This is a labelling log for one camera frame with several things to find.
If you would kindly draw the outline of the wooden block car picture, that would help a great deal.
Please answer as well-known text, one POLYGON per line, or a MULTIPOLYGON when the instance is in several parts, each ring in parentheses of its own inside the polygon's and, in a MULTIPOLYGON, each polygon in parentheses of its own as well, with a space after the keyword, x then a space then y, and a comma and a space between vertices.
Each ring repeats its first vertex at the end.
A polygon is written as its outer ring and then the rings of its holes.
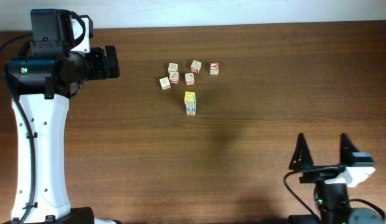
POLYGON ((193 104, 186 104, 186 108, 187 109, 196 109, 197 107, 197 104, 196 103, 193 103, 193 104))

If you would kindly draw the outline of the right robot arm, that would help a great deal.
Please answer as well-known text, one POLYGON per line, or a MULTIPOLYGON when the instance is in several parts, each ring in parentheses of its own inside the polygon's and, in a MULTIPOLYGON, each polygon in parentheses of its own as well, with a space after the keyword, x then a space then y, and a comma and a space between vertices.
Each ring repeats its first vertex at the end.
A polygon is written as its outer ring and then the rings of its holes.
POLYGON ((386 213, 378 206, 359 198, 349 198, 348 188, 357 187, 375 172, 375 162, 368 152, 361 152, 348 135, 340 135, 340 162, 316 166, 303 133, 298 134, 289 164, 290 172, 283 177, 289 193, 308 210, 308 215, 290 215, 288 223, 385 223, 386 213), (301 184, 314 184, 313 200, 317 215, 287 183, 288 177, 301 174, 301 184))

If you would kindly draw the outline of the wooden block center red base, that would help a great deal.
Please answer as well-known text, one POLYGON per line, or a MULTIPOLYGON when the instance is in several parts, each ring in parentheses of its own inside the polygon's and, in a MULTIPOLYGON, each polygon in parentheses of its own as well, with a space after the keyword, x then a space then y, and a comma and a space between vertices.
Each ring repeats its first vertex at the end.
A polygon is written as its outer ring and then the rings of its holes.
POLYGON ((186 73, 185 74, 185 83, 186 85, 194 85, 195 84, 195 78, 193 73, 186 73))

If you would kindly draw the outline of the wooden block top left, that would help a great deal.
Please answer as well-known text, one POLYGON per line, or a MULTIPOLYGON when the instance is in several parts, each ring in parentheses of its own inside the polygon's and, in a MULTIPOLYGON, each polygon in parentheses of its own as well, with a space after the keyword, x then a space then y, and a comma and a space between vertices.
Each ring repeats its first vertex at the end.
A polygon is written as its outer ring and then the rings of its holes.
POLYGON ((168 73, 178 72, 179 71, 179 65, 177 63, 170 63, 167 71, 168 71, 168 73))

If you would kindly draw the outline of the wooden block red letter A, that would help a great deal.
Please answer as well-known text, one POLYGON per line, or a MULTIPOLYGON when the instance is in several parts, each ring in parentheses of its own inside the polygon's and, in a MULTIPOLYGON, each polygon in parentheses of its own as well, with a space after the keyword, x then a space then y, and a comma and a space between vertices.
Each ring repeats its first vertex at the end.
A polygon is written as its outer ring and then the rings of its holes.
POLYGON ((210 63, 210 74, 211 75, 218 75, 220 70, 220 64, 219 63, 210 63))

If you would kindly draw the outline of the wooden block leaf picture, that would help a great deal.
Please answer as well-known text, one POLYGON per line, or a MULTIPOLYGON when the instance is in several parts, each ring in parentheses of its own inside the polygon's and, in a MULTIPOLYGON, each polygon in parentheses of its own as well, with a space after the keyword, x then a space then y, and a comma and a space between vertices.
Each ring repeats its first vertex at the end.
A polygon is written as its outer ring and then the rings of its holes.
POLYGON ((178 72, 170 72, 169 73, 169 82, 170 82, 170 84, 178 84, 179 83, 179 73, 178 72))

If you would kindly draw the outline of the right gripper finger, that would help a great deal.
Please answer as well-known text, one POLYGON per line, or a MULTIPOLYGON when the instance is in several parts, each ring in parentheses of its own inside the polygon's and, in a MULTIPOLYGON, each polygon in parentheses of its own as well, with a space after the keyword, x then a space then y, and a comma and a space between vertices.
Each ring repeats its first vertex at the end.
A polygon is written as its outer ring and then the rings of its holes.
POLYGON ((289 164, 289 170, 309 170, 313 167, 309 147, 303 133, 298 134, 296 147, 289 164))
POLYGON ((358 166, 359 159, 357 158, 359 151, 353 145, 348 135, 342 133, 340 135, 340 163, 349 167, 358 166))

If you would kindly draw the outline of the wooden block green letter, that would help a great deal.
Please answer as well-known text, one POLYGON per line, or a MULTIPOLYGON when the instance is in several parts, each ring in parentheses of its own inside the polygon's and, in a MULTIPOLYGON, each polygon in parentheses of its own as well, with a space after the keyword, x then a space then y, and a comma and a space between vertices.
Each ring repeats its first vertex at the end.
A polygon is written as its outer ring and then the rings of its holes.
POLYGON ((194 105, 196 103, 196 95, 193 91, 186 91, 184 94, 184 103, 186 105, 194 105))

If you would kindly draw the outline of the wooden block far left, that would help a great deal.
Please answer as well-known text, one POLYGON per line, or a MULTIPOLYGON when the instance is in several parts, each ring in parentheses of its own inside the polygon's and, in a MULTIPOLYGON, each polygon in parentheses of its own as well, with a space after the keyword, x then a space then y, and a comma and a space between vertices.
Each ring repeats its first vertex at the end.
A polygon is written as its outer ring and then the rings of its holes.
POLYGON ((162 90, 167 90, 171 87, 171 83, 168 77, 160 78, 159 82, 162 90))

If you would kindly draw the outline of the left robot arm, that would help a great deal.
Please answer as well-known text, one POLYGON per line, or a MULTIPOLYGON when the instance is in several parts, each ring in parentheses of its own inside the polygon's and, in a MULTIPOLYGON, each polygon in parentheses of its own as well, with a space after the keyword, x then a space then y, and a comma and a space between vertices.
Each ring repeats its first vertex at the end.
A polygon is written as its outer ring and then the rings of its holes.
POLYGON ((64 135, 70 100, 90 80, 120 75, 116 49, 90 47, 93 21, 63 9, 31 11, 32 32, 4 66, 17 125, 17 192, 11 223, 92 223, 73 208, 65 183, 64 135))

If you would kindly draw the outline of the wooden block red side top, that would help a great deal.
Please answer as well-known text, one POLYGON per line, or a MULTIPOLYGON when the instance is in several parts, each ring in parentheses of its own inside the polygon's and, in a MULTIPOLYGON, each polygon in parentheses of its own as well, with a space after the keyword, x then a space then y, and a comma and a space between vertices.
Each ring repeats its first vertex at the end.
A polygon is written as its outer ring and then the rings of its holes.
POLYGON ((191 63, 191 72, 199 73, 202 67, 202 63, 197 60, 193 60, 191 63))

